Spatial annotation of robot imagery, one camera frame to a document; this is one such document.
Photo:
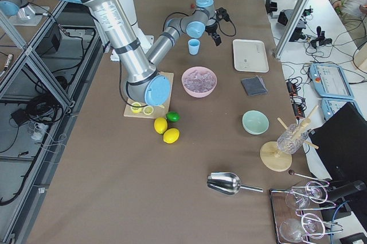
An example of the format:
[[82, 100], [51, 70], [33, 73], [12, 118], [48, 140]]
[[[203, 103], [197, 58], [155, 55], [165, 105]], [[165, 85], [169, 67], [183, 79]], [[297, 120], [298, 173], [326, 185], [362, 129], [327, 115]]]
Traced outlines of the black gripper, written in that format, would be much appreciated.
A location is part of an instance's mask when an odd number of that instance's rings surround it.
[[212, 39], [216, 46], [219, 46], [221, 44], [221, 37], [219, 34], [217, 34], [217, 28], [220, 29], [221, 33], [226, 35], [226, 33], [224, 33], [220, 27], [220, 21], [222, 20], [224, 20], [225, 22], [229, 22], [230, 16], [225, 8], [220, 7], [215, 11], [214, 24], [205, 28], [207, 34], [212, 36]]

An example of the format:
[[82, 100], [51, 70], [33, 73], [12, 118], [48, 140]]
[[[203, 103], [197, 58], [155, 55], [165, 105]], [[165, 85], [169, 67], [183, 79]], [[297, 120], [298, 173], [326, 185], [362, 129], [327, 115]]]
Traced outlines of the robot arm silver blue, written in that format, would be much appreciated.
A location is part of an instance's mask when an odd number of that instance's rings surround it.
[[120, 93], [147, 105], [158, 106], [170, 96], [170, 82], [158, 71], [157, 65], [182, 34], [200, 38], [207, 32], [217, 45], [221, 42], [216, 33], [217, 10], [213, 0], [196, 0], [192, 15], [166, 22], [164, 31], [147, 52], [144, 52], [119, 0], [61, 1], [80, 3], [91, 9], [114, 48], [120, 66], [127, 70], [128, 77], [125, 86], [119, 89]]

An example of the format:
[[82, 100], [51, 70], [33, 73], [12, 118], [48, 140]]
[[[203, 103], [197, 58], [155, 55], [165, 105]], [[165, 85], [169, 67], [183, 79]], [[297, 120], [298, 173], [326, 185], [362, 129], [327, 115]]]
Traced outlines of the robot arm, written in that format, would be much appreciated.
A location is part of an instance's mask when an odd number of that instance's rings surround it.
[[36, 16], [28, 0], [1, 0], [1, 11], [9, 17], [17, 16], [21, 21], [30, 21]]

